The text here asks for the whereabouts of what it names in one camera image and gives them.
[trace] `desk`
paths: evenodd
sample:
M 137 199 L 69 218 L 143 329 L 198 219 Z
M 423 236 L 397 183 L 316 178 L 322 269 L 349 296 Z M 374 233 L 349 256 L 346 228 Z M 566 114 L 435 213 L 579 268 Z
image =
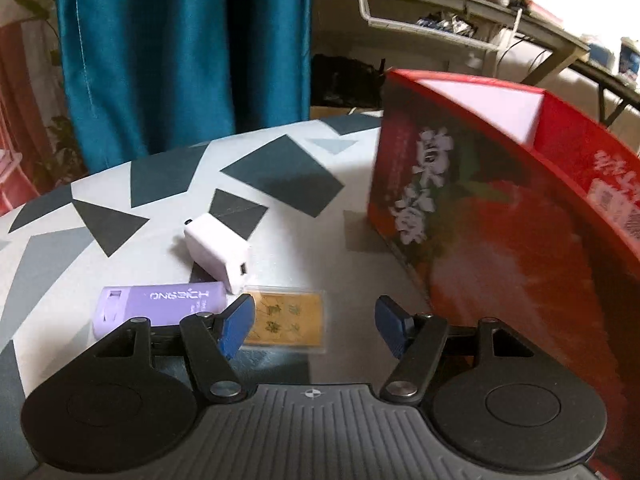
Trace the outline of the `desk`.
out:
M 516 11 L 493 4 L 487 0 L 412 1 L 450 9 L 461 16 L 473 17 L 485 22 L 487 25 L 501 28 L 513 28 L 517 16 Z M 552 52 L 548 59 L 524 78 L 522 81 L 524 84 L 539 85 L 544 79 L 560 73 L 589 51 L 589 47 L 585 43 L 562 30 L 562 28 L 530 16 L 522 16 L 518 32 L 530 37 L 533 43 Z
M 607 128 L 613 124 L 613 121 L 620 117 L 620 114 L 627 106 L 631 106 L 640 111 L 640 94 L 633 88 L 625 85 L 605 68 L 580 59 L 574 61 L 570 68 L 598 84 L 598 120 Z M 616 109 L 613 110 L 609 116 L 607 116 L 605 111 L 605 90 L 609 90 L 621 99 Z
M 344 135 L 307 121 L 226 137 L 94 174 L 0 217 L 2 480 L 33 466 L 18 424 L 24 395 L 92 344 L 100 290 L 202 279 L 182 231 L 210 208 L 250 235 L 251 284 L 325 293 L 326 351 L 241 351 L 241 377 L 382 384 L 395 361 L 374 302 L 389 294 L 418 312 L 424 301 L 364 220 L 380 119 L 329 120 Z

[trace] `metal screw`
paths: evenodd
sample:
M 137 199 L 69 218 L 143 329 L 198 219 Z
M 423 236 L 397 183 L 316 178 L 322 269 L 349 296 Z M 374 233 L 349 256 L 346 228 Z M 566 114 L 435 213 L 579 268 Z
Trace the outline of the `metal screw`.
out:
M 213 383 L 209 391 L 217 397 L 235 397 L 242 392 L 242 386 L 235 381 L 218 381 Z
M 411 397 L 418 393 L 418 387 L 409 381 L 393 381 L 386 386 L 386 390 L 396 397 Z

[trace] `black cable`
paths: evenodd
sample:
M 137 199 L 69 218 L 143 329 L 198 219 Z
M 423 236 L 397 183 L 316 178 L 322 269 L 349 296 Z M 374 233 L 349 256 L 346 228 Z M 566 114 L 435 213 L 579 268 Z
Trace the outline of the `black cable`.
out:
M 538 55 L 533 59 L 533 61 L 532 61 L 532 62 L 531 62 L 531 64 L 529 65 L 529 69 L 527 70 L 527 74 L 530 74 L 530 73 L 531 73 L 531 71 L 533 70 L 533 66 L 535 65 L 536 61 L 537 61 L 537 60 L 539 60 L 539 59 L 540 59 L 540 57 L 541 57 L 543 54 L 546 54 L 547 52 L 548 52 L 547 50 L 543 50 L 542 52 L 540 52 L 540 54 L 538 54 Z
M 495 75 L 498 75 L 498 69 L 500 68 L 500 63 L 502 63 L 502 60 L 504 59 L 504 56 L 507 55 L 508 51 L 510 51 L 514 46 L 521 44 L 523 41 L 528 40 L 529 38 L 521 38 L 520 40 L 516 41 L 514 44 L 512 44 L 507 50 L 504 51 L 504 53 L 500 56 L 500 59 L 498 60 L 498 64 L 495 66 Z

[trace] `gold card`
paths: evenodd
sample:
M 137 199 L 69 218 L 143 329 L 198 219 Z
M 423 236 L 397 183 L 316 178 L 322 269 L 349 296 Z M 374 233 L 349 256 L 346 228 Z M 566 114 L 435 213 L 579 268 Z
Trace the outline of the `gold card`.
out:
M 313 292 L 247 290 L 255 300 L 255 322 L 247 345 L 321 347 L 322 296 Z

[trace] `black circular pad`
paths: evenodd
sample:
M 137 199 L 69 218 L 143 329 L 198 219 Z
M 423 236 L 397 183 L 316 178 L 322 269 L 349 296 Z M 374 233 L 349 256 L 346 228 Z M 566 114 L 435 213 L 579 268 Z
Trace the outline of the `black circular pad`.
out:
M 431 405 L 438 433 L 489 468 L 518 474 L 583 462 L 606 426 L 596 391 L 537 358 L 491 358 L 440 387 Z
M 24 403 L 22 430 L 40 462 L 74 472 L 127 470 L 164 455 L 190 431 L 193 393 L 153 369 L 148 356 L 85 354 Z
M 487 395 L 486 408 L 507 424 L 533 428 L 554 420 L 560 413 L 560 401 L 540 386 L 507 384 Z

